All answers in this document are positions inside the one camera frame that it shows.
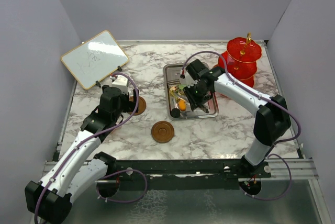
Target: round wooden coaster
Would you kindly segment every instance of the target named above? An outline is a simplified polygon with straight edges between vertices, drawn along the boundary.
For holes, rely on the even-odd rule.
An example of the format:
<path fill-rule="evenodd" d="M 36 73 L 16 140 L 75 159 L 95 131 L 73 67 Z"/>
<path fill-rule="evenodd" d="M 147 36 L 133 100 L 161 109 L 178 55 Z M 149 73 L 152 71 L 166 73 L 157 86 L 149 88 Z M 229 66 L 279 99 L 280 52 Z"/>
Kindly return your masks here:
<path fill-rule="evenodd" d="M 129 101 L 133 101 L 133 100 L 134 100 L 134 97 L 129 98 Z M 145 111 L 146 107 L 147 107 L 146 101 L 144 100 L 143 97 L 140 97 L 139 105 L 138 105 L 138 113 L 135 113 L 134 116 L 142 114 Z"/>
<path fill-rule="evenodd" d="M 166 121 L 159 121 L 151 128 L 151 135 L 158 143 L 167 143 L 174 136 L 172 124 Z"/>

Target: stainless steel tray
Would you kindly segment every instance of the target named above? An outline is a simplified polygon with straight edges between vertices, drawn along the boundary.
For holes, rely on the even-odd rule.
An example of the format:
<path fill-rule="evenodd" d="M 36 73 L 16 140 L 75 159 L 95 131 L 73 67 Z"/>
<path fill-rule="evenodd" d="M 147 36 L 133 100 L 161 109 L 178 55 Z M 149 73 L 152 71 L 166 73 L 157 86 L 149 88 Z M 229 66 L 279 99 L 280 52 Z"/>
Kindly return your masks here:
<path fill-rule="evenodd" d="M 171 116 L 171 110 L 178 108 L 176 101 L 173 96 L 169 93 L 169 88 L 172 85 L 183 84 L 183 80 L 180 81 L 180 70 L 183 64 L 168 64 L 163 68 L 164 74 L 164 89 L 167 101 L 167 109 L 169 118 L 172 120 L 183 120 L 183 119 L 195 119 L 195 118 L 214 118 L 219 114 L 218 104 L 216 102 L 215 94 L 213 98 L 207 102 L 208 113 L 205 113 L 203 110 L 197 108 L 194 111 L 191 111 L 189 103 L 186 103 L 186 111 L 181 111 L 179 118 L 174 118 Z"/>

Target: screw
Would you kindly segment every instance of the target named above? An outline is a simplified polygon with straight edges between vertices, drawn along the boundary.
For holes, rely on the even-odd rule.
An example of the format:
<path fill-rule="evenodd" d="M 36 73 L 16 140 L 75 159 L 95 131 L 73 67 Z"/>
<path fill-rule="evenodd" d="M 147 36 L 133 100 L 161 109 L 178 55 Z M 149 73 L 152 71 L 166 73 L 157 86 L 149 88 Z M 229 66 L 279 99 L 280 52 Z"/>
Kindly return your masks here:
<path fill-rule="evenodd" d="M 270 173 L 271 172 L 271 168 L 268 165 L 266 165 L 264 167 L 264 171 L 265 171 L 265 173 Z"/>
<path fill-rule="evenodd" d="M 126 171 L 126 174 L 131 175 L 131 174 L 132 174 L 132 171 Z"/>

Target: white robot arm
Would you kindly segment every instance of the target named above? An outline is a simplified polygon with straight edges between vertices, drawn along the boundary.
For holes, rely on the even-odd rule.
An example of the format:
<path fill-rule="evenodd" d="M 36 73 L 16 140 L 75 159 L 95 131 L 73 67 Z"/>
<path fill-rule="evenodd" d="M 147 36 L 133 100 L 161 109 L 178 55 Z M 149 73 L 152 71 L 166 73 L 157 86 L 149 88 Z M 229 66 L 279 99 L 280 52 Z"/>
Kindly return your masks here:
<path fill-rule="evenodd" d="M 191 62 L 186 70 L 194 80 L 193 84 L 184 88 L 192 110 L 203 107 L 212 98 L 214 92 L 219 92 L 236 101 L 256 118 L 255 140 L 242 158 L 246 169 L 254 170 L 265 159 L 278 137 L 282 136 L 291 126 L 287 113 L 260 98 L 272 100 L 287 108 L 285 99 L 280 95 L 271 97 L 248 87 L 235 78 L 230 79 L 220 67 L 209 70 L 200 60 Z M 251 93 L 246 92 L 240 86 L 247 88 Z"/>
<path fill-rule="evenodd" d="M 111 86 L 102 87 L 99 105 L 84 119 L 81 131 L 64 156 L 38 183 L 30 181 L 26 186 L 27 207 L 35 213 L 35 222 L 38 215 L 50 223 L 62 223 L 78 196 L 106 175 L 108 166 L 100 159 L 82 165 L 117 127 L 118 119 L 123 121 L 122 112 L 132 112 L 131 116 L 136 112 L 138 91 L 131 81 L 135 87 L 134 101 L 129 101 L 127 78 L 119 73 Z"/>

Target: marble countertop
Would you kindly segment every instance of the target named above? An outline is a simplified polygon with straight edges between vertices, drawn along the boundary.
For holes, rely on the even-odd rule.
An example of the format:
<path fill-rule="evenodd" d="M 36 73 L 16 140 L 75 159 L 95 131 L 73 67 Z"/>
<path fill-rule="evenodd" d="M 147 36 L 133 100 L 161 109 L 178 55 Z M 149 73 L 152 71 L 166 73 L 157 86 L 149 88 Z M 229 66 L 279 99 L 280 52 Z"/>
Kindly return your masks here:
<path fill-rule="evenodd" d="M 241 158 L 254 138 L 254 118 L 236 102 L 217 94 L 219 115 L 215 118 L 172 121 L 168 117 L 165 99 L 163 67 L 166 64 L 183 63 L 191 54 L 212 50 L 222 53 L 226 43 L 210 44 L 128 44 L 121 45 L 129 62 L 123 72 L 138 86 L 140 96 L 147 103 L 143 114 L 133 118 L 111 133 L 101 146 L 91 154 L 104 151 L 117 159 L 235 159 Z M 269 95 L 278 93 L 265 48 L 257 61 L 254 88 Z M 210 67 L 217 63 L 217 57 L 202 54 L 198 57 Z M 101 84 L 111 84 L 109 78 Z M 73 102 L 62 141 L 60 156 L 74 141 L 83 119 L 99 104 L 101 88 L 94 86 L 86 91 L 76 85 Z M 164 144 L 151 137 L 151 127 L 166 120 L 174 127 L 175 136 Z M 290 137 L 287 131 L 283 138 Z M 278 144 L 274 150 L 285 158 L 297 158 L 293 141 Z"/>

